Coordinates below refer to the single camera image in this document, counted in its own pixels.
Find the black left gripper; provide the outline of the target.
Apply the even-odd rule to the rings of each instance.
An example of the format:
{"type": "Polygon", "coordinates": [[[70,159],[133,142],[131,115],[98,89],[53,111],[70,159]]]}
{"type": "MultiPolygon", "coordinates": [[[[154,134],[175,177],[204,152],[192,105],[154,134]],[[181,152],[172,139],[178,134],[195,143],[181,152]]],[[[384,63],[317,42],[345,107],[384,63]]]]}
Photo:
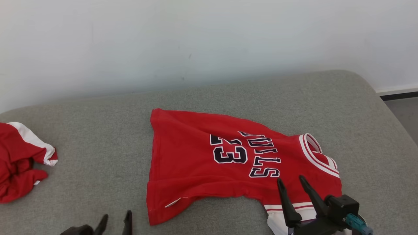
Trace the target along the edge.
{"type": "MultiPolygon", "coordinates": [[[[72,226],[61,233],[61,235],[103,235],[106,230],[106,225],[108,222],[108,214],[103,215],[98,226],[94,230],[89,225],[83,225],[79,227],[72,226]]],[[[124,218],[124,228],[122,235],[133,235],[133,225],[132,225],[132,211],[128,210],[124,218]]]]}

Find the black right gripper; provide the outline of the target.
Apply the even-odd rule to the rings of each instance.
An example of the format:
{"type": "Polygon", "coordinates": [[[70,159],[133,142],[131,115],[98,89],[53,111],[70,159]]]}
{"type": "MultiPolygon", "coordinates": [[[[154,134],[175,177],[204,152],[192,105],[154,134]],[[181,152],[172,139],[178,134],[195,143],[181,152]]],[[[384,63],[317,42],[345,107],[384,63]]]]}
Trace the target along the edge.
{"type": "Polygon", "coordinates": [[[316,212],[315,217],[317,218],[304,225],[300,223],[302,217],[299,213],[297,213],[290,198],[288,197],[288,191],[283,181],[280,178],[277,180],[285,224],[289,228],[294,229],[294,235],[333,235],[338,231],[351,229],[351,226],[349,226],[345,221],[337,220],[334,217],[327,217],[328,206],[324,200],[303,175],[299,175],[299,180],[304,191],[307,193],[312,202],[316,212]]]}

